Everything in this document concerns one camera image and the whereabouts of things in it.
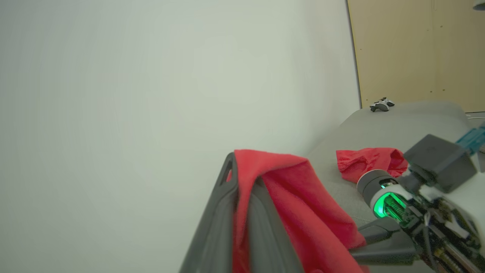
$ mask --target glowing green light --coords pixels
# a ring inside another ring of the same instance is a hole
[[[396,200],[397,203],[399,203],[403,208],[406,208],[406,204],[404,204],[404,202],[399,197],[397,197],[396,194],[394,194],[392,192],[387,192],[384,195],[382,195],[381,197],[379,197],[379,199],[377,200],[377,202],[374,205],[374,214],[378,218],[384,218],[384,217],[388,216],[387,212],[385,211],[385,207],[384,207],[384,199],[386,197],[388,197],[389,195],[392,196],[394,198],[394,200]]]

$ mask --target wooden board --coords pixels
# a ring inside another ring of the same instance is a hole
[[[485,75],[485,12],[459,0],[348,3],[363,107],[386,96],[485,111],[478,76]]]

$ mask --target gray sofa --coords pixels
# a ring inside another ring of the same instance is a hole
[[[403,152],[427,134],[455,142],[470,129],[466,114],[451,102],[396,104],[388,112],[364,108],[353,113],[308,156],[319,179],[358,226],[375,220],[354,183],[342,179],[336,150],[392,147]],[[371,272],[432,272],[423,262],[412,267],[371,267]]]

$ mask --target white game controller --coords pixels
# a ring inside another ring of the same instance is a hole
[[[373,111],[373,112],[375,112],[377,109],[379,109],[383,112],[387,112],[387,111],[389,111],[389,107],[394,106],[394,105],[395,104],[392,101],[388,100],[387,97],[383,97],[379,101],[371,104],[370,107],[371,107],[371,111]]]

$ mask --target red cloth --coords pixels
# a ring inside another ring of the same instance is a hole
[[[337,151],[337,165],[342,178],[357,183],[368,171],[385,170],[398,177],[407,169],[403,152],[395,148],[365,148],[359,151]]]
[[[234,217],[233,272],[249,272],[246,214],[251,188],[259,176],[306,273],[363,272],[348,249],[364,245],[365,239],[325,190],[306,158],[252,150],[236,150],[234,154],[239,202]]]

